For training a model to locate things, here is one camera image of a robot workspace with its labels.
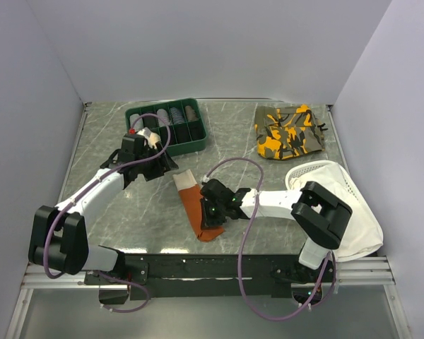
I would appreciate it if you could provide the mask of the orange underwear beige waistband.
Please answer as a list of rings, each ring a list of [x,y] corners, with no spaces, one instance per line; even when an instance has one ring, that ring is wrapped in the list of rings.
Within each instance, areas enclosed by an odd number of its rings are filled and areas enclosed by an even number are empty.
[[[201,210],[202,195],[200,186],[191,170],[188,169],[182,173],[174,174],[172,178],[196,238],[201,242],[210,242],[224,233],[225,230],[221,225],[212,230],[203,230],[201,228],[203,222]]]

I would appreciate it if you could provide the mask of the green divided organizer tray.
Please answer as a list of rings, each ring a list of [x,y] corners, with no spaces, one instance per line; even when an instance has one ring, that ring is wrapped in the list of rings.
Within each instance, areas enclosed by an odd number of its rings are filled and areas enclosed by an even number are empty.
[[[187,105],[190,105],[195,109],[199,117],[198,121],[187,121],[184,113],[184,107]],[[183,124],[172,123],[172,117],[170,114],[171,107],[176,107],[183,113],[185,119]],[[156,114],[156,111],[160,108],[166,109],[169,113],[171,125],[159,126],[159,117]],[[155,117],[157,119],[158,127],[150,130],[161,137],[162,143],[166,143],[167,134],[171,133],[170,145],[167,148],[167,152],[172,157],[199,152],[206,148],[207,131],[202,119],[201,110],[199,109],[199,104],[194,98],[159,102],[142,107],[130,108],[124,114],[126,128],[128,130],[131,129],[129,126],[129,117],[132,114],[140,114],[142,121],[144,117]]]

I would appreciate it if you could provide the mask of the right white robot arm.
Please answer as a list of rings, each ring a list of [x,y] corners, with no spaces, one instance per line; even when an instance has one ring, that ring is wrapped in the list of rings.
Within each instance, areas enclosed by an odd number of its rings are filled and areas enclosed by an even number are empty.
[[[342,242],[352,208],[317,182],[301,189],[258,191],[241,188],[232,191],[217,179],[210,179],[200,190],[201,225],[214,229],[231,220],[283,218],[296,221],[307,235],[295,273],[303,281],[319,275],[320,265],[330,251]]]

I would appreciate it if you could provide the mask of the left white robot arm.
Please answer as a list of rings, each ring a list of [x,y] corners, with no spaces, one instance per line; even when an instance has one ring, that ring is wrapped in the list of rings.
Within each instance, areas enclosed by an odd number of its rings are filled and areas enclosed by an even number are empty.
[[[162,143],[160,136],[149,129],[126,134],[120,148],[112,152],[79,191],[54,207],[37,209],[29,261],[43,266],[51,279],[97,270],[109,283],[123,281],[126,277],[124,253],[91,245],[87,227],[138,176],[150,181],[177,169],[166,150],[167,145]]]

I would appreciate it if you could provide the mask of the beige rolled underwear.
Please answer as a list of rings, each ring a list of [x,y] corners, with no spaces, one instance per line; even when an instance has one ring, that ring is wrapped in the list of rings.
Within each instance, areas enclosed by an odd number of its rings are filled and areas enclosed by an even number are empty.
[[[157,133],[152,132],[148,128],[142,129],[141,134],[145,137],[145,139],[148,141],[149,146],[152,148],[157,148],[157,144],[161,143],[160,136]]]

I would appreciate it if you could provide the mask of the dark grey rolled sock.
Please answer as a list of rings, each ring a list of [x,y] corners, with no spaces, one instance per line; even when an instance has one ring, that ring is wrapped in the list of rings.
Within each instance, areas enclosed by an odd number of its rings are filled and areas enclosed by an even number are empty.
[[[149,129],[157,128],[158,127],[157,119],[152,116],[144,117],[143,125]]]

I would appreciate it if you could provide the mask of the grey striped rolled sock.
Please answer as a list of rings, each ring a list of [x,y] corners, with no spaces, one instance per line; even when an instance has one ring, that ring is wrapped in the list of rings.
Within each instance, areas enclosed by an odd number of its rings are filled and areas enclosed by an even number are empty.
[[[143,121],[140,114],[132,114],[129,117],[129,126],[136,131],[143,128]]]

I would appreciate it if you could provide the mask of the blue striped rolled sock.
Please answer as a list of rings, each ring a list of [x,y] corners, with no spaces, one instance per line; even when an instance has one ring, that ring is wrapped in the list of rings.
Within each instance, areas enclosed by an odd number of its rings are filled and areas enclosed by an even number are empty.
[[[183,124],[185,122],[183,113],[176,107],[170,108],[170,114],[173,124]]]

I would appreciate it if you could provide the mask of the white grey rolled sock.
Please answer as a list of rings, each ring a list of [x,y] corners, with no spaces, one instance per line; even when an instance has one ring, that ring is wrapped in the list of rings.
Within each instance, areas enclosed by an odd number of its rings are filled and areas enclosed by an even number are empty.
[[[166,109],[160,108],[156,111],[156,114],[159,117],[159,120],[158,120],[159,126],[171,125],[170,115]]]

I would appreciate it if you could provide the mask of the brown rolled sock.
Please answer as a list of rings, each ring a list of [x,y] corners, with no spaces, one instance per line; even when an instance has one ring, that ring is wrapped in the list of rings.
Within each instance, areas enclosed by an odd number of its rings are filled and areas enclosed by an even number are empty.
[[[187,105],[187,106],[184,107],[184,113],[185,113],[185,116],[187,118],[187,121],[198,121],[199,120],[199,117],[198,117],[195,109],[190,105]]]

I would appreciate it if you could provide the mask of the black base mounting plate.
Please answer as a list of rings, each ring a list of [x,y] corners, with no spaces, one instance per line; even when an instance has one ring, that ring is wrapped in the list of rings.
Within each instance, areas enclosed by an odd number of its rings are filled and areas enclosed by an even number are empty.
[[[314,285],[318,279],[330,283],[334,266],[324,272],[298,263],[296,255],[245,255],[242,264],[235,254],[127,254],[126,267],[105,277],[86,273],[86,285],[100,286],[100,301],[123,304],[127,300],[168,297],[231,297],[240,295],[238,270],[242,271],[249,296],[290,298],[295,285]]]

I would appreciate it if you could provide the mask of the camouflage orange shorts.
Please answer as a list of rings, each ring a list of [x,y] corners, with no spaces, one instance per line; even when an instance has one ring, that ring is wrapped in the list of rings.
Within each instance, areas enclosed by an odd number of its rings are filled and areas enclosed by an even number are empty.
[[[309,106],[261,106],[254,115],[257,153],[268,160],[289,160],[325,150],[325,124]]]

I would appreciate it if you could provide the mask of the white laundry basket with cloth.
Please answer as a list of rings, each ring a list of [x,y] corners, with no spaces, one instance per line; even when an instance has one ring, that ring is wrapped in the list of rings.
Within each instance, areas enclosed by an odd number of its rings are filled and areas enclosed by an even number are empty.
[[[287,189],[301,189],[307,182],[317,182],[352,208],[352,216],[334,251],[338,262],[353,261],[375,253],[383,245],[384,235],[357,186],[337,162],[318,160],[298,165],[285,176]]]

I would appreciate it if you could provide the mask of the aluminium rail frame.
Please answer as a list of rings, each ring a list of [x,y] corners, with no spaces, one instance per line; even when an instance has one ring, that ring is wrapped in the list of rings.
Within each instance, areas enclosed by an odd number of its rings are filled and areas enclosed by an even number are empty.
[[[395,279],[387,258],[368,257],[349,262],[338,262],[336,284],[338,286],[394,285]],[[72,290],[99,287],[110,289],[112,283],[103,278],[95,279],[85,272],[50,279],[42,268],[33,264],[27,267],[20,284],[22,290]]]

